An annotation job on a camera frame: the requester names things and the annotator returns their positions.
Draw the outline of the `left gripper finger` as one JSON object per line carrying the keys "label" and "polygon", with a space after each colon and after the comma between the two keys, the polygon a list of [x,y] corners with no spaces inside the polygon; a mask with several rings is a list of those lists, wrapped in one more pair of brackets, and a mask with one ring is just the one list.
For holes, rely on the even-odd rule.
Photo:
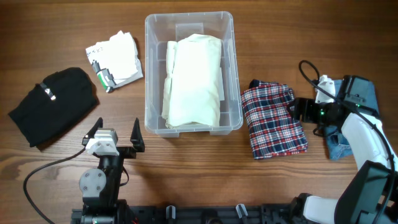
{"label": "left gripper finger", "polygon": [[95,135],[95,132],[103,127],[103,119],[102,117],[99,117],[94,126],[87,132],[85,135],[85,139],[93,138]]}
{"label": "left gripper finger", "polygon": [[144,140],[141,133],[141,128],[139,124],[139,119],[136,118],[134,121],[134,126],[132,129],[130,142],[134,147],[144,147]]}

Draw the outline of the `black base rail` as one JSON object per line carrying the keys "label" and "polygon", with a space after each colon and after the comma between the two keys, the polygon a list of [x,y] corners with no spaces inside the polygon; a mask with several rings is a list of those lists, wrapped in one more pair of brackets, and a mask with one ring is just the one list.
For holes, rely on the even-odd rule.
{"label": "black base rail", "polygon": [[238,212],[235,207],[192,207],[177,208],[157,208],[151,206],[131,207],[130,210],[137,218],[134,223],[140,224],[205,224],[210,223],[211,218],[214,222],[225,224],[307,224],[303,216],[290,216],[287,204],[264,204],[260,206],[249,206],[244,213]]}

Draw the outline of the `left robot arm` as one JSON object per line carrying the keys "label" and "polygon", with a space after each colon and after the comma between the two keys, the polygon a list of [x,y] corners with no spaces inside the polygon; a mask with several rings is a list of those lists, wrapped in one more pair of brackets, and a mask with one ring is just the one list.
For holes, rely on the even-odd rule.
{"label": "left robot arm", "polygon": [[113,128],[104,128],[103,119],[82,139],[85,151],[99,159],[98,167],[85,171],[80,177],[83,209],[78,223],[138,223],[139,220],[125,200],[118,199],[125,159],[135,159],[138,152],[145,151],[139,120],[135,119],[131,146],[118,146],[118,136]]}

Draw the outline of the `blue jeans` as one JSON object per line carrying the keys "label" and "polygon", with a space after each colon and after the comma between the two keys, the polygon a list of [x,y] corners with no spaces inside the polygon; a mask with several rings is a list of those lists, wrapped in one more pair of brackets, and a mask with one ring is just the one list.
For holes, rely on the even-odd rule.
{"label": "blue jeans", "polygon": [[[367,107],[375,109],[379,113],[379,107],[376,98],[376,92],[373,82],[370,82],[367,91],[366,103]],[[348,140],[339,132],[336,131],[336,126],[328,126],[323,129],[326,135],[325,141],[328,148],[328,157],[331,160],[338,160],[353,154]]]}

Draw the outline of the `folded black garment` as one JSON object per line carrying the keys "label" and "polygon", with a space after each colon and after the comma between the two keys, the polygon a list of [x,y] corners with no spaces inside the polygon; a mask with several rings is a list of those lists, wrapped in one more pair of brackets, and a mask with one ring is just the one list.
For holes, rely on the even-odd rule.
{"label": "folded black garment", "polygon": [[55,72],[35,85],[9,112],[30,147],[41,145],[72,128],[98,101],[88,74],[71,67]]}

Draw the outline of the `beige cloth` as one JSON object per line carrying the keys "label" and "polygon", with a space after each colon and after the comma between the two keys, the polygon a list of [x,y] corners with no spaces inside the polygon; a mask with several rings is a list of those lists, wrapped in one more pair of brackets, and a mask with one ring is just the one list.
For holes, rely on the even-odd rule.
{"label": "beige cloth", "polygon": [[167,128],[220,125],[221,49],[222,41],[211,35],[167,42],[162,108]]}

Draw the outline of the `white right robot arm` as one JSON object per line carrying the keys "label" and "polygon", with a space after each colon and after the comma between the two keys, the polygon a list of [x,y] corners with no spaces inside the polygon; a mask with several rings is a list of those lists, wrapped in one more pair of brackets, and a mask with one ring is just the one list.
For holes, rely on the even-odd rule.
{"label": "white right robot arm", "polygon": [[367,106],[369,80],[344,77],[331,102],[296,98],[293,119],[333,125],[348,141],[358,172],[339,199],[308,195],[301,212],[314,223],[397,223],[397,156],[382,131],[378,112]]}

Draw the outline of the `clear plastic storage bin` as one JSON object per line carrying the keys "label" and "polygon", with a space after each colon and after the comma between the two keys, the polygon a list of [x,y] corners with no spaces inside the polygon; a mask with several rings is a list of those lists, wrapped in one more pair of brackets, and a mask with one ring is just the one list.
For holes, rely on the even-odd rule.
{"label": "clear plastic storage bin", "polygon": [[[222,41],[221,117],[218,127],[189,124],[169,129],[161,116],[163,108],[166,52],[169,41],[180,41],[192,34],[212,35]],[[208,132],[227,135],[243,125],[234,20],[230,12],[187,12],[151,14],[145,21],[145,127],[162,138],[177,138],[181,133]]]}

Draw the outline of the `folded white printed t-shirt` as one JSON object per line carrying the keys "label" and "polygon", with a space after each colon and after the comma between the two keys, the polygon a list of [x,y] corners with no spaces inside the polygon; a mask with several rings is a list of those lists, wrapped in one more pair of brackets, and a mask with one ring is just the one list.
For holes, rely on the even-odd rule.
{"label": "folded white printed t-shirt", "polygon": [[91,67],[107,93],[144,76],[131,33],[119,31],[85,49]]}

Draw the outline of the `folded plaid shirt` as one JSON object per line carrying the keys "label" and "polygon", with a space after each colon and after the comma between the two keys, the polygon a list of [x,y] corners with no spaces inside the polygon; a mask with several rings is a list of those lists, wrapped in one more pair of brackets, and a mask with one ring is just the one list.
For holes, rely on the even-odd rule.
{"label": "folded plaid shirt", "polygon": [[308,141],[300,121],[287,111],[293,89],[277,82],[252,80],[241,94],[243,114],[255,159],[304,153]]}

